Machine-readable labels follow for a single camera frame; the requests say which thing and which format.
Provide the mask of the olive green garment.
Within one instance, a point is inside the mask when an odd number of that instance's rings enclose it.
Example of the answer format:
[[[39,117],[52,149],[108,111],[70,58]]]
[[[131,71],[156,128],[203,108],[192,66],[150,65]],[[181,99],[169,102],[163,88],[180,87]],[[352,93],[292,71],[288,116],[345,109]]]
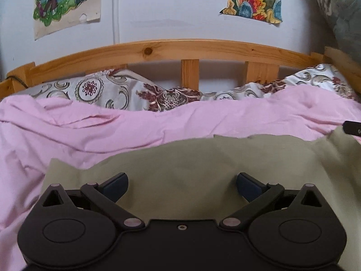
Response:
[[[360,269],[360,141],[341,127],[314,141],[273,135],[175,141],[118,154],[89,169],[52,159],[44,186],[75,190],[126,173],[129,188],[118,205],[142,220],[220,220],[246,204],[236,189],[241,172],[291,190],[317,186],[347,233],[340,265]]]

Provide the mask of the plastic bag of clothes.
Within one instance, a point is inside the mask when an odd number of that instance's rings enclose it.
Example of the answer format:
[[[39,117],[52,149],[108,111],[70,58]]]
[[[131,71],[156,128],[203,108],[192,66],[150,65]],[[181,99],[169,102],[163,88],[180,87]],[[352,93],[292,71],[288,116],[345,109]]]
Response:
[[[316,0],[341,51],[360,63],[360,0]]]

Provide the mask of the floral satin pillow right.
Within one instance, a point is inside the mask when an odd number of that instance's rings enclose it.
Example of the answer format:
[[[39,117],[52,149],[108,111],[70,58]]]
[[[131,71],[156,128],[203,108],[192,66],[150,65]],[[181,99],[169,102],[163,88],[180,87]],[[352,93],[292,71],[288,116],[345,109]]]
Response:
[[[242,100],[247,97],[268,98],[288,87],[301,85],[325,89],[343,98],[360,102],[360,96],[353,90],[340,71],[331,64],[319,64],[309,67],[270,83],[251,82],[228,91],[201,93],[199,100]]]

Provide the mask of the floral satin pillow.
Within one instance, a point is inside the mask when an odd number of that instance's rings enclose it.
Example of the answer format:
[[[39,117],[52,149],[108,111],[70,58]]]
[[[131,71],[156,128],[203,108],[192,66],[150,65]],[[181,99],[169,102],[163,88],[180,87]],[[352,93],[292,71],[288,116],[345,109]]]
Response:
[[[242,100],[247,97],[268,98],[288,87],[301,85],[325,89],[343,98],[360,102],[360,96],[353,90],[340,71],[331,64],[319,64],[309,67],[270,83],[251,82],[228,91],[201,93],[199,100]]]
[[[130,70],[104,70],[30,87],[33,98],[61,97],[114,110],[163,112],[199,101],[201,92],[186,87],[165,89]]]

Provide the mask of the pink bed sheet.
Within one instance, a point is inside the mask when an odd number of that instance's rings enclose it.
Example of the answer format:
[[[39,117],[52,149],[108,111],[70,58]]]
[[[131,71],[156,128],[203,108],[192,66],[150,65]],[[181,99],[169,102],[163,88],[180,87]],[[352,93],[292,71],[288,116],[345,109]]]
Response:
[[[81,169],[109,157],[175,141],[293,136],[314,141],[360,120],[360,104],[311,86],[268,98],[193,102],[161,113],[122,111],[61,97],[1,102],[1,269],[21,270],[18,230],[37,202],[52,159]]]

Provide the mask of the floral satin pillow left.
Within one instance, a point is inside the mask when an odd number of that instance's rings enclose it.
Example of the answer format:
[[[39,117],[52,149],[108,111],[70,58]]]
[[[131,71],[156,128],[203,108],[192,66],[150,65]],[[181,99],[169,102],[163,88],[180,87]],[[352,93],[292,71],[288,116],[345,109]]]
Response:
[[[61,97],[114,110],[163,112],[199,101],[201,92],[186,87],[165,89],[130,70],[104,70],[30,87],[33,98]]]

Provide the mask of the wooden bed headboard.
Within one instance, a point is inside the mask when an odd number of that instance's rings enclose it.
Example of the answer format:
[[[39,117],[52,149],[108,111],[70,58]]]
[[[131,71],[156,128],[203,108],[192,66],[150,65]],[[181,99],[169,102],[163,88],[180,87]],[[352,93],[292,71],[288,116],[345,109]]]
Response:
[[[327,47],[323,54],[303,54],[277,47],[232,40],[174,39],[120,43],[64,56],[41,65],[31,62],[7,74],[1,81],[1,98],[46,81],[105,69],[125,69],[151,61],[179,61],[181,85],[199,87],[201,60],[245,62],[246,81],[266,83],[277,79],[280,67],[306,69],[333,64],[352,88],[360,91],[360,65],[340,50]]]

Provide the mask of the anime girl wall poster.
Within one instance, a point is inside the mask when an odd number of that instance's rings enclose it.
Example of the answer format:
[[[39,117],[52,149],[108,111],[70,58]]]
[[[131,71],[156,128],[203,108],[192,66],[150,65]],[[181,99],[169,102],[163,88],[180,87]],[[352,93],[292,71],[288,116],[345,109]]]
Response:
[[[35,0],[34,39],[79,25],[98,21],[101,0]]]

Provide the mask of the white wall pipe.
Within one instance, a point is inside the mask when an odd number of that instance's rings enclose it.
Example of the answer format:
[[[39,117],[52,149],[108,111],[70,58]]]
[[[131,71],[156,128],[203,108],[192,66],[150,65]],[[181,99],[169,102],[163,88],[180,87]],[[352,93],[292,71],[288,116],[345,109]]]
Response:
[[[119,31],[119,0],[112,0],[112,22],[113,22],[113,42],[120,43]]]

